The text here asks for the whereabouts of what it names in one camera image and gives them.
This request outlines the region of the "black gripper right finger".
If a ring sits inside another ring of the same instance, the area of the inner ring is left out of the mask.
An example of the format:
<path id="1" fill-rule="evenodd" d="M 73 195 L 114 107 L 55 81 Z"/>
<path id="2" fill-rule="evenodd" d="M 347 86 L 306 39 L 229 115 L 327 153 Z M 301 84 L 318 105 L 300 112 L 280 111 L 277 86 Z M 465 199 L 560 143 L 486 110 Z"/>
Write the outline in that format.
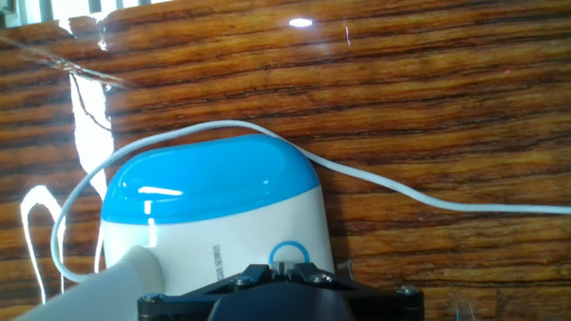
<path id="1" fill-rule="evenodd" d="M 313 263 L 281 263 L 281 276 L 288 283 L 339 294 L 357 320 L 422 321 L 425 319 L 424 293 L 414 286 L 379 290 L 338 276 Z"/>

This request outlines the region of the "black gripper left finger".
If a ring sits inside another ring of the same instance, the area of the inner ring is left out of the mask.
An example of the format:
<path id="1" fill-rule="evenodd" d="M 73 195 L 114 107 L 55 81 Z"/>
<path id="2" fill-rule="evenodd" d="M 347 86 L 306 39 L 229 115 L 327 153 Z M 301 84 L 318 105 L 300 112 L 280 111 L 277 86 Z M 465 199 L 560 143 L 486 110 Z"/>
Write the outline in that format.
<path id="1" fill-rule="evenodd" d="M 242 273 L 182 295 L 150 293 L 137 301 L 138 321 L 207 320 L 222 299 L 264 284 L 283 273 L 283 263 L 251 264 Z"/>

